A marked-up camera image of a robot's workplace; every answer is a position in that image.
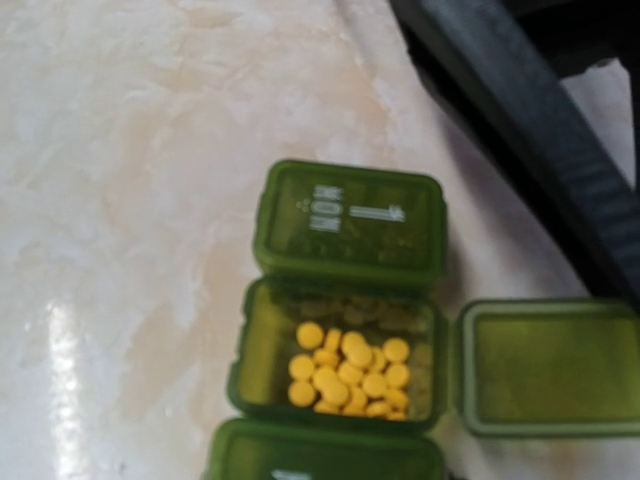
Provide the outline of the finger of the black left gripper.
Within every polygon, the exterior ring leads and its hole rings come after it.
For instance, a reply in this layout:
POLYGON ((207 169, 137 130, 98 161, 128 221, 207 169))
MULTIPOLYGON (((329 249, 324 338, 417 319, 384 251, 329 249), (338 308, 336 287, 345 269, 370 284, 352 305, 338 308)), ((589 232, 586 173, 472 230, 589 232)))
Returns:
POLYGON ((639 303, 639 196, 514 17, 498 1, 395 1, 575 238, 591 292, 639 303))

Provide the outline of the green pill organizer box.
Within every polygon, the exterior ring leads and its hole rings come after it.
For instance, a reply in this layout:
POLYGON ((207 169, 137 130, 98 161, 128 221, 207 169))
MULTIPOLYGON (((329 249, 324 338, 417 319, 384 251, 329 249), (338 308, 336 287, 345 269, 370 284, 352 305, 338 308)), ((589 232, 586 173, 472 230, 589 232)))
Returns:
POLYGON ((444 479, 448 412, 494 439, 639 432, 639 319, 612 300, 474 301, 428 289, 448 250, 431 177, 281 160, 257 210, 208 479, 444 479))

